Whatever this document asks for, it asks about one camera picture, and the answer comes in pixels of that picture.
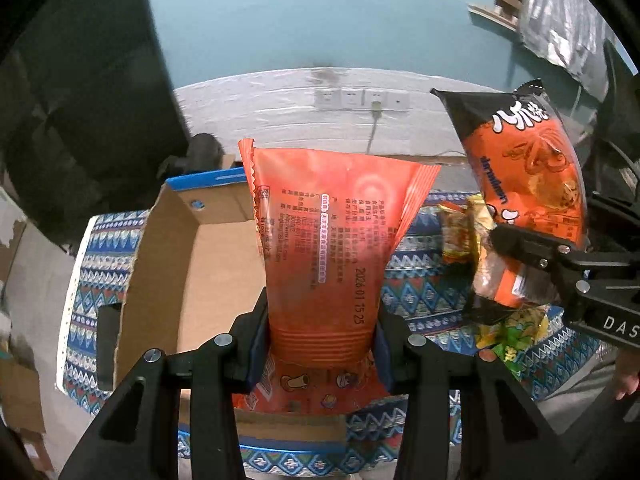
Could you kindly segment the right hand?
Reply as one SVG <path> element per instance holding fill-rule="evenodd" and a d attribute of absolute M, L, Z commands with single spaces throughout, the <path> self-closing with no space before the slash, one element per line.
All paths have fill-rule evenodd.
<path fill-rule="evenodd" d="M 615 399 L 622 400 L 639 389 L 640 356 L 638 351 L 620 350 L 617 353 L 613 382 Z"/>

